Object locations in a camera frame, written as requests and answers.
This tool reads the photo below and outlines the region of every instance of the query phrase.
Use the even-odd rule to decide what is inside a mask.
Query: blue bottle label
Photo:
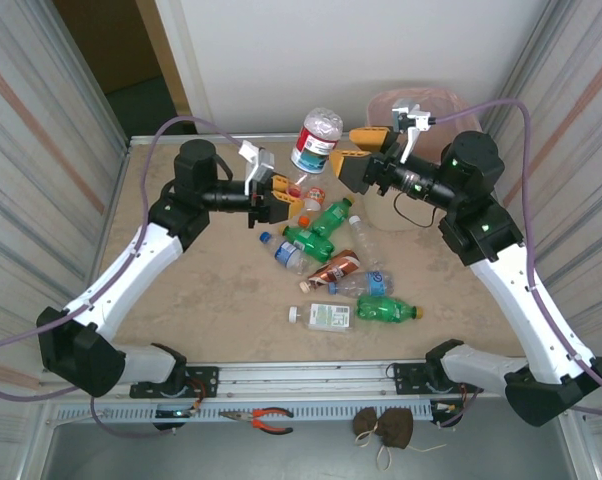
[[[370,287],[370,295],[373,297],[381,297],[385,295],[385,282],[381,272],[368,272],[368,286]]]
[[[277,262],[279,262],[281,265],[287,267],[290,257],[297,250],[297,247],[292,245],[290,242],[283,242],[275,252],[274,258],[276,258]]]

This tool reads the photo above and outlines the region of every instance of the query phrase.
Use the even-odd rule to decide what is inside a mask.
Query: white plastic bottle
[[[343,134],[343,120],[332,110],[315,108],[305,117],[290,160],[296,166],[291,174],[290,195],[303,197],[309,187],[322,188],[317,175],[325,169],[330,152]]]
[[[351,305],[316,301],[290,307],[288,321],[302,322],[312,330],[349,332],[353,327],[354,312],[355,308]]]
[[[328,283],[330,295],[345,295],[359,298],[361,295],[381,297],[394,293],[392,274],[384,271],[357,272],[339,280],[339,283]]]
[[[263,232],[259,240],[276,261],[288,270],[297,275],[303,275],[309,271],[312,260],[281,235]]]
[[[368,225],[353,215],[348,220],[354,237],[354,251],[357,252],[361,264],[366,270],[383,270],[385,260],[381,255],[381,249],[372,238],[372,232]]]

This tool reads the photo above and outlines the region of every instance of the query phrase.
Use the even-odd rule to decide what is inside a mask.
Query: white wall
[[[195,115],[233,132],[297,131],[323,105],[365,121],[377,93],[493,98],[547,0],[157,0]]]

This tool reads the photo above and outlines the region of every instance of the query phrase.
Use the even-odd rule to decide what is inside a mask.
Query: brown bottle
[[[354,272],[361,266],[359,257],[352,250],[343,250],[341,253],[332,257],[330,263],[326,263],[316,272],[299,284],[303,293],[319,288],[321,285],[327,285],[331,282],[338,282],[347,274]]]

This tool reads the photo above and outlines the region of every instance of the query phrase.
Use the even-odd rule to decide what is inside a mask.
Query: corrugated metal wall
[[[524,78],[506,93],[532,114],[539,273],[570,325],[602,355],[602,0],[560,3],[552,31],[523,62]],[[521,225],[521,115],[488,130],[506,162],[497,193]],[[602,407],[602,392],[587,405]],[[602,417],[587,423],[602,455]]]
[[[126,153],[55,14],[0,2],[0,339],[88,283]],[[0,387],[27,393],[40,371],[35,339],[0,351]],[[27,415],[0,401],[0,478],[29,441]]]

